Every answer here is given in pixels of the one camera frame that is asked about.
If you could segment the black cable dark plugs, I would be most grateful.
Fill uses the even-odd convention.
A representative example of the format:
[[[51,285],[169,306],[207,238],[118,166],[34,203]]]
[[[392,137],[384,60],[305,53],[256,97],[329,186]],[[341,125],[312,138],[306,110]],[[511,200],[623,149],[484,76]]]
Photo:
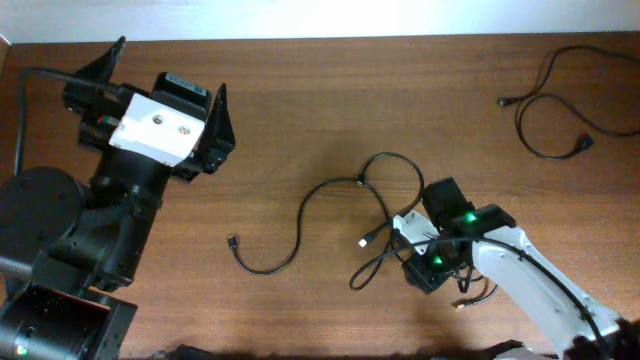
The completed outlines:
[[[514,111],[514,128],[516,131],[516,135],[521,142],[521,144],[534,156],[539,159],[543,159],[546,161],[565,161],[571,158],[578,156],[581,153],[588,151],[595,145],[594,138],[588,134],[583,133],[576,137],[575,143],[572,148],[560,155],[551,155],[544,154],[537,149],[535,149],[526,139],[526,135],[523,129],[523,124],[525,120],[525,114],[527,110],[537,102],[542,100],[553,101],[566,110],[568,110],[572,115],[574,115],[583,125],[586,125],[591,130],[595,130],[600,135],[604,135],[612,138],[633,138],[639,136],[639,130],[625,130],[618,131],[613,129],[607,129],[598,125],[596,122],[587,117],[583,112],[581,112],[574,104],[569,102],[566,98],[554,94],[543,92],[543,88],[550,80],[554,65],[556,61],[565,54],[574,51],[586,51],[597,54],[602,57],[622,60],[633,65],[639,65],[639,57],[636,55],[630,55],[614,50],[605,49],[602,47],[594,46],[594,45],[586,45],[586,44],[576,44],[576,45],[568,45],[564,47],[560,47],[556,50],[553,50],[549,55],[549,62],[547,65],[542,65],[539,71],[538,78],[536,79],[532,88],[525,94],[517,95],[517,96],[502,96],[496,99],[496,105],[501,108],[506,108],[510,106],[517,105],[517,109]]]

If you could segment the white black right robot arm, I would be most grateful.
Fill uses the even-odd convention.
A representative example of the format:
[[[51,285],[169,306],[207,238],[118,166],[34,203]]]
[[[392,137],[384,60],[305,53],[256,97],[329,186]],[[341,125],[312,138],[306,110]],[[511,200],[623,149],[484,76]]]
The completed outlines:
[[[596,301],[548,261],[495,204],[477,208],[453,178],[421,192],[426,210],[397,215],[393,231],[413,250],[408,281],[431,293],[467,266],[504,290],[561,359],[636,359],[639,324]]]

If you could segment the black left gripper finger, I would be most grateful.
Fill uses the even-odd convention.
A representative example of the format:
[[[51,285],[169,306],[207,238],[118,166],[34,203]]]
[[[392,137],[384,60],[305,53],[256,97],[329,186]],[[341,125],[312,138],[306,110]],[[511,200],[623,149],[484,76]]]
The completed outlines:
[[[222,83],[216,92],[213,108],[199,143],[198,151],[203,172],[216,172],[235,146],[236,140],[227,104],[227,87]]]
[[[113,75],[125,46],[126,37],[121,36],[103,55],[76,71],[74,78],[81,80],[81,85],[86,82],[106,84]]]

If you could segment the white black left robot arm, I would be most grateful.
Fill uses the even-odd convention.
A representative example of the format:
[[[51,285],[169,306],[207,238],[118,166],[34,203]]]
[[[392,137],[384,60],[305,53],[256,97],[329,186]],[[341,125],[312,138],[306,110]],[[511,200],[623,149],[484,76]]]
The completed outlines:
[[[171,179],[219,169],[236,141],[224,88],[160,73],[151,90],[114,84],[115,42],[64,82],[79,142],[100,153],[87,183],[16,165],[1,187],[5,359],[115,359],[136,306],[114,292],[134,280]]]

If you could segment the black cable gold plug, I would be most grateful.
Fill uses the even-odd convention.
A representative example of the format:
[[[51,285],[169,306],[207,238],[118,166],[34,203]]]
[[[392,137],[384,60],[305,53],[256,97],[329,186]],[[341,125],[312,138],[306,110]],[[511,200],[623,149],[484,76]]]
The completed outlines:
[[[338,183],[354,183],[354,184],[360,184],[361,187],[364,187],[367,191],[369,191],[374,198],[376,199],[376,201],[378,202],[383,216],[384,216],[384,221],[382,222],[381,226],[384,227],[385,225],[387,225],[391,219],[390,216],[390,212],[389,209],[387,207],[387,205],[385,204],[382,196],[380,195],[380,193],[370,184],[368,184],[366,181],[362,181],[359,180],[356,177],[337,177],[337,178],[333,178],[333,179],[329,179],[326,180],[324,182],[321,182],[320,184],[314,186],[303,198],[303,200],[301,201],[299,208],[298,208],[298,212],[297,212],[297,216],[296,216],[296,240],[294,243],[294,247],[291,251],[291,253],[288,255],[288,257],[277,267],[275,268],[271,268],[271,269],[267,269],[267,270],[257,270],[257,269],[253,269],[251,267],[249,267],[241,258],[240,256],[240,252],[239,252],[239,236],[237,234],[229,234],[227,236],[227,243],[229,246],[229,249],[231,250],[234,259],[236,260],[236,262],[238,263],[238,265],[247,273],[254,275],[254,276],[270,276],[270,275],[274,275],[282,270],[284,270],[286,267],[288,267],[293,260],[295,259],[300,247],[301,247],[301,242],[302,242],[302,223],[303,223],[303,215],[304,215],[304,210],[305,207],[307,205],[307,203],[311,200],[311,198],[322,188],[327,187],[329,185],[333,185],[333,184],[338,184]]]

